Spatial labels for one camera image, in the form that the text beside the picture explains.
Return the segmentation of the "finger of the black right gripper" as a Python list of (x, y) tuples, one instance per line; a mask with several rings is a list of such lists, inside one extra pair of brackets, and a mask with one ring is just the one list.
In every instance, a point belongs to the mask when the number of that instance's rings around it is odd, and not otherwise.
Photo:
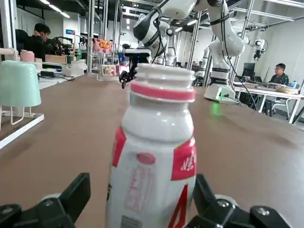
[(121, 83), (122, 89), (124, 89), (126, 84), (132, 80), (133, 74), (130, 74), (129, 72), (122, 71), (122, 73), (119, 75), (119, 82)]

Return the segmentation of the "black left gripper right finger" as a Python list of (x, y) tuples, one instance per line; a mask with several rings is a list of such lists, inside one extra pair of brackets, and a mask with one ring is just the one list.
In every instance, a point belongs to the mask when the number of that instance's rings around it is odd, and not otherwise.
[(198, 214), (188, 228), (289, 228), (290, 225), (275, 209), (254, 205), (249, 211), (231, 200), (216, 198), (204, 175), (197, 174), (193, 198)]

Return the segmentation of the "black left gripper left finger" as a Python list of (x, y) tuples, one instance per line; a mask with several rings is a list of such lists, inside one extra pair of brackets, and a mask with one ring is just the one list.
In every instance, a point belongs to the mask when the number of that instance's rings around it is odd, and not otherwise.
[(74, 228), (90, 197), (90, 174), (80, 173), (58, 197), (48, 197), (27, 210), (18, 204), (1, 205), (0, 226)]

